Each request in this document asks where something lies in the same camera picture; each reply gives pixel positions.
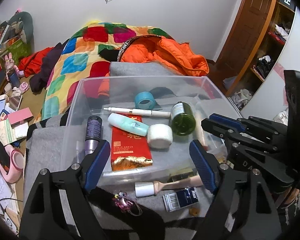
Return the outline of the white pen stick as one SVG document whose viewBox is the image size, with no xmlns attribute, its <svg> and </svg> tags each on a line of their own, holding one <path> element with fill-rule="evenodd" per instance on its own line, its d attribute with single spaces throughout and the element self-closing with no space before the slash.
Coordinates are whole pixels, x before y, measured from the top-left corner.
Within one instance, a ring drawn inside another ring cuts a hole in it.
<svg viewBox="0 0 300 240">
<path fill-rule="evenodd" d="M 171 116 L 170 112 L 154 111 L 154 110 L 147 110 L 147 109 L 104 107 L 103 110 L 109 111 L 110 113 L 131 114 L 131 115 L 139 115 L 139 116 L 153 116 L 153 117 L 157 117 L 157 118 L 170 118 L 170 116 Z"/>
</svg>

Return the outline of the green cluttered box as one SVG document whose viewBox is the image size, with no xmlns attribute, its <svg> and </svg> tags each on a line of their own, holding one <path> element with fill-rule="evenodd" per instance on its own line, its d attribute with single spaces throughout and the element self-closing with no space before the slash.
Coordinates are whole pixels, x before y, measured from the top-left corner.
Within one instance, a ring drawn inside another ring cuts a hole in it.
<svg viewBox="0 0 300 240">
<path fill-rule="evenodd" d="M 0 60 L 12 54 L 18 65 L 19 61 L 32 53 L 33 19 L 30 13 L 21 11 L 0 24 Z"/>
</svg>

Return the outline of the pink rabbit toy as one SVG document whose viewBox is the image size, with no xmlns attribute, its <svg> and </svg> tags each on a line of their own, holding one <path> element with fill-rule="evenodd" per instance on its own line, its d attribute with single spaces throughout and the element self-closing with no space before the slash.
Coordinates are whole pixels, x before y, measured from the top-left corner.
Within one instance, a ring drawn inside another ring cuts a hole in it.
<svg viewBox="0 0 300 240">
<path fill-rule="evenodd" d="M 12 53 L 5 55 L 4 59 L 7 81 L 11 84 L 12 88 L 20 87 L 20 78 L 24 76 L 24 72 L 19 70 L 19 68 L 15 65 L 15 62 L 12 58 Z"/>
</svg>

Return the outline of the pink hair clip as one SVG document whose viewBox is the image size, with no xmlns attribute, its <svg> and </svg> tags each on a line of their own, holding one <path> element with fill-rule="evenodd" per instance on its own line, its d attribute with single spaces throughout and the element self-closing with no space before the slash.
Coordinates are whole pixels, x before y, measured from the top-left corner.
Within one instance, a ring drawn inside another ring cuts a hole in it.
<svg viewBox="0 0 300 240">
<path fill-rule="evenodd" d="M 126 192 L 120 191 L 114 194 L 113 202 L 123 213 L 129 213 L 135 217 L 142 215 L 141 207 L 134 199 L 128 197 Z"/>
</svg>

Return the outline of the navy blue small box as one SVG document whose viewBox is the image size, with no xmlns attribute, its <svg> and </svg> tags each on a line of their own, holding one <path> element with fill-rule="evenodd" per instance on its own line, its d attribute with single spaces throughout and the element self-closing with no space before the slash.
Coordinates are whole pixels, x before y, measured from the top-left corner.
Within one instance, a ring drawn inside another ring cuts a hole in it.
<svg viewBox="0 0 300 240">
<path fill-rule="evenodd" d="M 195 187 L 188 187 L 179 191 L 166 193 L 162 198 L 167 212 L 177 211 L 199 202 Z"/>
</svg>

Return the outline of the clear plastic storage bin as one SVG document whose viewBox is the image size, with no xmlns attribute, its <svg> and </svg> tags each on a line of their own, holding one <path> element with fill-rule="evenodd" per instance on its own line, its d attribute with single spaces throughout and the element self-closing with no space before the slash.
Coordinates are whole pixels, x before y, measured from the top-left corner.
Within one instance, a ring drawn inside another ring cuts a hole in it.
<svg viewBox="0 0 300 240">
<path fill-rule="evenodd" d="M 202 132 L 211 114 L 239 118 L 207 77 L 117 76 L 79 81 L 66 122 L 61 168 L 82 163 L 100 146 L 86 186 L 167 179 L 193 168 L 189 145 L 198 139 L 215 155 L 220 138 Z"/>
</svg>

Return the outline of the beige foundation tube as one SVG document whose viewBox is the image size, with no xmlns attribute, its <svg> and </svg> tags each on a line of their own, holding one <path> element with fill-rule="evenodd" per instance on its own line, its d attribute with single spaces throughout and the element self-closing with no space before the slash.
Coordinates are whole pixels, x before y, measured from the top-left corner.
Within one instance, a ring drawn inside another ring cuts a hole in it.
<svg viewBox="0 0 300 240">
<path fill-rule="evenodd" d="M 160 181 L 153 182 L 136 182 L 135 183 L 135 196 L 139 197 L 149 197 L 156 196 L 162 190 L 174 190 L 174 189 L 184 189 L 188 187 L 200 187 L 203 186 L 203 182 L 199 175 L 170 182 L 162 183 Z"/>
</svg>

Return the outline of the red gift box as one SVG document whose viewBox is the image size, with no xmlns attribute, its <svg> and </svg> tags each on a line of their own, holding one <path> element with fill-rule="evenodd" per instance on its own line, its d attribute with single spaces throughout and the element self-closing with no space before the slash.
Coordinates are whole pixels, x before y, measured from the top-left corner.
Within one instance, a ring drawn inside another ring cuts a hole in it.
<svg viewBox="0 0 300 240">
<path fill-rule="evenodd" d="M 124 115 L 142 122 L 137 115 Z M 146 136 L 138 136 L 123 131 L 114 126 L 111 136 L 111 169 L 113 171 L 132 170 L 139 167 L 151 166 L 152 155 Z"/>
</svg>

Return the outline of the purple cosmetic bottle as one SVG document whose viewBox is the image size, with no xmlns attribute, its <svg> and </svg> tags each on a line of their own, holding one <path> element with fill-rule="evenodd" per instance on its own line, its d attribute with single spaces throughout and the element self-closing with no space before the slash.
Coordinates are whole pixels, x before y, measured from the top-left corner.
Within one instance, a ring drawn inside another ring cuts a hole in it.
<svg viewBox="0 0 300 240">
<path fill-rule="evenodd" d="M 102 119 L 97 115 L 92 115 L 87 120 L 85 133 L 84 152 L 85 155 L 92 154 L 101 140 Z"/>
</svg>

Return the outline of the blue tape roll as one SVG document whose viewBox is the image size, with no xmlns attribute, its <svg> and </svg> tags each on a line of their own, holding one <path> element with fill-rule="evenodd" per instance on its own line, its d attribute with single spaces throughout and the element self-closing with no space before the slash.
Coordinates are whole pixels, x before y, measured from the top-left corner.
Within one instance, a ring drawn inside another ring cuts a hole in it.
<svg viewBox="0 0 300 240">
<path fill-rule="evenodd" d="M 152 110 L 156 105 L 155 98 L 150 92 L 138 93 L 134 98 L 134 102 L 137 109 Z"/>
</svg>

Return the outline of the white round sponge roll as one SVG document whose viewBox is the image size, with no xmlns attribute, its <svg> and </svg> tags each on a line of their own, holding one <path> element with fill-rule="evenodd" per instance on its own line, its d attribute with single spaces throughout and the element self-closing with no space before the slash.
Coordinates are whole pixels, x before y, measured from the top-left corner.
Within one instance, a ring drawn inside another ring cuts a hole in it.
<svg viewBox="0 0 300 240">
<path fill-rule="evenodd" d="M 147 143 L 154 149 L 169 148 L 173 142 L 173 133 L 170 126 L 165 124 L 151 125 L 147 132 Z"/>
</svg>

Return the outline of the grey blanket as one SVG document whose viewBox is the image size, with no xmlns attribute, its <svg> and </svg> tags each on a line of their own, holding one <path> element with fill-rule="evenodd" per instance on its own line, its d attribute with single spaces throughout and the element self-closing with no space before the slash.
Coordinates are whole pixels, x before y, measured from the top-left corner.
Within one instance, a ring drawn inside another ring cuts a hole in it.
<svg viewBox="0 0 300 240">
<path fill-rule="evenodd" d="M 88 118 L 102 119 L 102 138 L 109 142 L 110 154 L 97 184 L 97 196 L 91 196 L 93 211 L 111 238 L 138 239 L 134 229 L 119 219 L 121 211 L 113 203 L 115 192 L 123 190 L 134 197 L 136 182 L 166 181 L 186 173 L 194 165 L 189 144 L 198 139 L 197 131 L 185 136 L 173 135 L 166 148 L 149 146 L 147 137 L 120 130 L 108 122 L 109 108 L 133 108 L 135 97 L 151 93 L 155 109 L 169 112 L 184 102 L 197 121 L 213 113 L 236 119 L 238 111 L 207 77 L 173 75 L 157 63 L 119 63 L 110 65 L 109 77 L 91 77 L 75 83 L 69 111 L 50 115 L 29 127 L 26 148 L 24 196 L 42 168 L 62 171 L 84 157 Z"/>
</svg>

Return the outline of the pink flat box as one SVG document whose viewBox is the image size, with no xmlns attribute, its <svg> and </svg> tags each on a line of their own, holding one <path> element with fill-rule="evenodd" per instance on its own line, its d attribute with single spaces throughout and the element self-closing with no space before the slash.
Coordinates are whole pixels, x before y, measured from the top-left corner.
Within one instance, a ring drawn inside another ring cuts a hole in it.
<svg viewBox="0 0 300 240">
<path fill-rule="evenodd" d="M 18 125 L 18 124 L 23 124 L 33 118 L 33 114 L 29 107 L 20 109 L 18 111 L 15 111 L 13 113 L 10 113 L 7 116 L 7 119 L 9 120 L 10 124 L 13 125 Z"/>
</svg>

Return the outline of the mint green lotion bottle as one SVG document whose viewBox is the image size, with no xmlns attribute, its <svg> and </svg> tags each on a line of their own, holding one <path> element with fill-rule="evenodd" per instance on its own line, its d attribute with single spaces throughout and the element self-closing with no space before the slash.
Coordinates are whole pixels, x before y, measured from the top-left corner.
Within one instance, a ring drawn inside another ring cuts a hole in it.
<svg viewBox="0 0 300 240">
<path fill-rule="evenodd" d="M 149 129 L 149 126 L 143 122 L 116 113 L 110 114 L 108 122 L 111 126 L 142 137 L 147 135 Z"/>
</svg>

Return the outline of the green spray bottle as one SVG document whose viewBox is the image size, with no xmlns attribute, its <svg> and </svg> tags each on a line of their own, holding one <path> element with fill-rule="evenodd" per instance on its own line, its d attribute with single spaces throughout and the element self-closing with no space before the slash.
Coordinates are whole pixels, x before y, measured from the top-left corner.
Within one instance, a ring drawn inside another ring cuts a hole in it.
<svg viewBox="0 0 300 240">
<path fill-rule="evenodd" d="M 178 136 L 191 134 L 196 127 L 196 120 L 189 104 L 179 101 L 173 105 L 170 116 L 172 132 Z"/>
</svg>

